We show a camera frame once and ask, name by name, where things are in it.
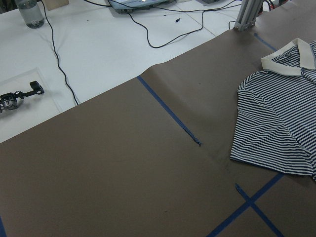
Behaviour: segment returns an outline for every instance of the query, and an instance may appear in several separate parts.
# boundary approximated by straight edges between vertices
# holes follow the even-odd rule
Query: water bottle
[[[15,0],[15,3],[28,27],[35,29],[44,24],[44,17],[36,0]]]

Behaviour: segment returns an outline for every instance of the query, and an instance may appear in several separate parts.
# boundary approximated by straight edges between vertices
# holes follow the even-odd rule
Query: striped polo shirt
[[[315,55],[295,39],[241,83],[231,159],[316,181]]]

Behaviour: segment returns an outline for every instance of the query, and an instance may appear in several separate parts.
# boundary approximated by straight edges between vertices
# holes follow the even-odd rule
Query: cord
[[[229,30],[231,29],[231,22],[236,22],[236,21],[230,21],[230,22],[228,23],[228,29],[229,29]]]
[[[109,7],[108,5],[102,5],[102,4],[94,3],[94,2],[91,2],[91,1],[88,1],[88,0],[84,0],[84,1],[86,1],[86,2],[88,2],[88,3],[91,3],[91,4],[94,4],[94,5],[98,5],[98,6]],[[182,10],[167,9],[167,8],[163,8],[163,7],[143,7],[143,6],[141,6],[141,7],[135,7],[135,6],[131,7],[131,6],[128,6],[128,5],[126,5],[126,4],[123,4],[123,3],[118,2],[118,1],[115,1],[115,0],[108,0],[108,1],[109,1],[109,4],[110,4],[110,5],[111,5],[111,2],[116,2],[116,3],[120,4],[120,5],[129,7],[129,8],[135,8],[135,9],[146,9],[146,10],[148,10],[148,9],[152,9],[152,8],[153,8],[153,9],[161,9],[161,10],[166,10],[166,11],[183,12],[183,13],[190,13],[190,12],[202,11],[202,26],[201,26],[199,29],[194,30],[194,31],[190,31],[190,32],[187,32],[187,33],[184,33],[184,34],[181,34],[181,35],[177,36],[176,38],[174,38],[174,39],[170,40],[169,42],[167,42],[167,43],[165,43],[165,44],[162,44],[162,45],[160,45],[160,46],[153,46],[153,45],[150,43],[150,41],[149,41],[149,31],[148,31],[148,28],[147,28],[146,26],[144,26],[143,24],[141,24],[141,23],[135,21],[135,19],[132,17],[132,15],[131,15],[130,13],[126,12],[126,14],[130,16],[130,18],[132,19],[132,21],[133,21],[134,23],[136,23],[137,25],[143,27],[143,28],[146,30],[146,32],[147,32],[147,42],[148,42],[149,46],[152,47],[152,48],[162,48],[162,47],[164,47],[164,46],[170,44],[171,42],[175,41],[176,39],[178,39],[178,38],[181,37],[181,36],[187,36],[187,35],[189,35],[189,34],[192,34],[192,33],[194,33],[194,32],[197,32],[197,31],[202,30],[202,29],[203,29],[203,26],[204,26],[204,18],[203,18],[203,16],[204,16],[204,13],[205,13],[205,12],[208,12],[208,11],[218,11],[218,10],[223,10],[223,9],[227,9],[227,8],[231,8],[231,7],[235,7],[235,6],[240,6],[240,5],[241,5],[241,4],[238,4],[238,5],[234,5],[234,6],[228,6],[228,5],[232,4],[233,2],[237,1],[237,0],[233,0],[233,1],[229,2],[228,4],[226,4],[225,6],[222,6],[222,7],[219,7],[219,8],[211,8],[211,9],[206,9],[206,10],[205,10],[205,9],[198,9],[198,10],[182,11]]]
[[[49,22],[49,20],[48,20],[48,18],[47,18],[46,8],[45,8],[45,5],[44,5],[44,2],[43,2],[42,0],[40,0],[40,2],[43,4],[44,13],[45,13],[45,18],[46,18],[46,20],[47,20],[47,22],[48,22],[48,24],[49,24],[49,26],[50,26],[50,28],[51,28],[51,38],[52,38],[54,53],[55,53],[56,58],[57,58],[57,66],[58,66],[59,70],[60,70],[60,71],[64,74],[64,76],[65,76],[65,83],[66,83],[66,86],[69,88],[69,90],[70,90],[71,93],[73,94],[73,98],[74,98],[74,100],[75,100],[76,105],[79,105],[79,103],[78,103],[78,101],[77,101],[77,99],[76,99],[76,95],[75,95],[73,89],[71,88],[71,86],[70,86],[70,85],[68,84],[68,82],[67,82],[67,75],[66,75],[66,73],[61,69],[61,67],[60,67],[60,65],[59,65],[59,57],[58,57],[58,54],[57,54],[57,52],[56,52],[56,47],[55,47],[55,42],[54,42],[54,30],[53,30],[53,27],[51,26],[51,24],[50,24],[50,22]]]
[[[272,8],[275,9],[276,7],[275,7],[275,5],[273,4],[272,0],[269,0],[269,2],[270,2],[270,4],[271,4]]]
[[[223,9],[227,9],[227,8],[231,8],[231,7],[235,7],[235,6],[239,6],[239,5],[240,5],[240,4],[239,4],[239,5],[234,5],[234,6],[228,6],[229,4],[227,4],[227,5],[223,6],[223,7],[220,7],[220,8],[213,8],[213,9],[207,9],[207,10],[180,11],[180,12],[196,12],[196,11],[202,11],[202,26],[201,26],[199,29],[197,29],[197,30],[194,30],[194,31],[190,31],[190,32],[181,34],[181,35],[177,36],[176,38],[174,38],[174,39],[170,40],[169,42],[167,42],[167,43],[165,43],[165,44],[162,44],[162,45],[160,45],[160,46],[153,46],[153,45],[150,43],[150,41],[149,41],[149,31],[148,31],[148,28],[147,28],[146,26],[144,26],[143,24],[141,24],[141,23],[135,21],[135,19],[132,17],[132,15],[131,15],[130,13],[126,13],[126,14],[130,16],[130,18],[132,19],[132,21],[133,21],[134,23],[136,23],[137,25],[143,27],[143,28],[146,30],[146,33],[147,33],[147,42],[148,42],[148,44],[149,44],[150,47],[152,47],[152,48],[162,48],[162,47],[164,47],[164,46],[170,44],[171,42],[175,41],[175,40],[178,39],[179,37],[187,36],[187,35],[189,35],[189,34],[192,34],[192,33],[194,33],[194,32],[197,32],[197,31],[202,30],[203,27],[204,27],[204,18],[203,18],[203,17],[204,17],[204,13],[206,13],[206,12],[208,12],[208,11],[223,10]]]
[[[103,5],[103,4],[98,4],[98,3],[95,3],[95,2],[92,2],[92,1],[88,1],[88,0],[84,0],[90,4],[93,4],[93,5],[97,5],[97,6],[105,6],[105,7],[112,7],[111,5]]]

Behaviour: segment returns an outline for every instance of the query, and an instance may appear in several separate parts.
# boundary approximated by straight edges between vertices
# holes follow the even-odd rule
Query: metal post
[[[242,0],[234,29],[244,31],[254,26],[262,4],[263,0]]]

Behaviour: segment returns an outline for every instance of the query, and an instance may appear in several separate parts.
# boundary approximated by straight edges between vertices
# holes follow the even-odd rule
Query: shirt sleeve
[[[311,153],[262,98],[243,89],[238,91],[231,159],[283,173],[313,175]]]

